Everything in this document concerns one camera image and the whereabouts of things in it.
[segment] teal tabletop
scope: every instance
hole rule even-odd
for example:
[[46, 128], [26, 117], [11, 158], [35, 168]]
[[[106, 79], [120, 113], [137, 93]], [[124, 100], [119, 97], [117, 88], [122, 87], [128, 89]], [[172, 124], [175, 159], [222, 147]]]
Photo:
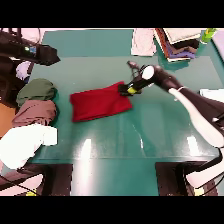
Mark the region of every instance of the teal tabletop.
[[[152, 57], [131, 56], [132, 30], [55, 31], [43, 44], [58, 50], [52, 66], [35, 65], [31, 80], [57, 88], [58, 144], [42, 146], [33, 163], [74, 164], [71, 195], [158, 195], [155, 162], [211, 160], [218, 155], [194, 129], [180, 102], [157, 86], [131, 97], [130, 111], [88, 122], [72, 122], [70, 94], [131, 80], [127, 61], [160, 65], [185, 86], [223, 88], [224, 66], [212, 42], [196, 59], [169, 63], [155, 40]], [[219, 194], [224, 194], [222, 185]]]

